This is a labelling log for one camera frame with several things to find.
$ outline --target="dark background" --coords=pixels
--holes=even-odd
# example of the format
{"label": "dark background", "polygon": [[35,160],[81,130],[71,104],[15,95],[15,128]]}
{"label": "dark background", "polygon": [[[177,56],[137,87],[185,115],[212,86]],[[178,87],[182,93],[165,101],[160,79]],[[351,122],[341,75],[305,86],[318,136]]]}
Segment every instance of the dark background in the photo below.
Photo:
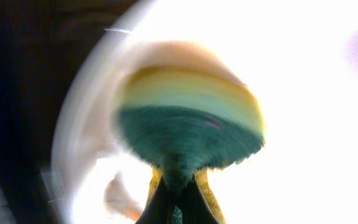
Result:
{"label": "dark background", "polygon": [[40,168],[76,72],[134,0],[0,0],[0,186],[17,223],[56,223]]}

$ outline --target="black object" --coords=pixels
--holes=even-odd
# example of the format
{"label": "black object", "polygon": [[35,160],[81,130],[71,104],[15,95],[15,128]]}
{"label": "black object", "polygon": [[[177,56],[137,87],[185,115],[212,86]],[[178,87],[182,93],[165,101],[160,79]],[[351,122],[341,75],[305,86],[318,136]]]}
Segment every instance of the black object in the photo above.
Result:
{"label": "black object", "polygon": [[209,209],[194,176],[182,190],[179,199],[167,189],[161,177],[150,203],[136,224],[171,224],[175,206],[182,211],[183,224],[219,224]]}

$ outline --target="white surface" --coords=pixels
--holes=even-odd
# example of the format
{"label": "white surface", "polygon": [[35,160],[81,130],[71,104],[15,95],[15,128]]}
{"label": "white surface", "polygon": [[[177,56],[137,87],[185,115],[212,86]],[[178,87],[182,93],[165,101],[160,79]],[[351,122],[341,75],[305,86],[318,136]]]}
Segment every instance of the white surface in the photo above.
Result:
{"label": "white surface", "polygon": [[[99,149],[114,149],[106,143],[114,141],[109,115],[115,79],[136,67],[118,63],[117,56],[125,58],[136,42],[190,39],[215,52],[250,87],[266,119],[267,145],[260,153],[209,174],[227,223],[358,223],[358,67],[348,60],[358,57],[348,48],[358,32],[358,1],[154,3],[121,49],[108,34],[76,79],[53,149],[55,167],[72,179],[66,186],[77,189],[87,173],[77,167],[92,167],[89,158],[101,157],[94,155]],[[59,149],[66,155],[56,156]],[[114,176],[118,167],[131,169],[102,168],[98,180]],[[150,169],[132,170],[126,185],[145,202]],[[89,191],[76,195],[100,198],[100,189],[92,197]],[[102,218],[99,202],[85,201],[89,209],[74,213],[76,220]]]}

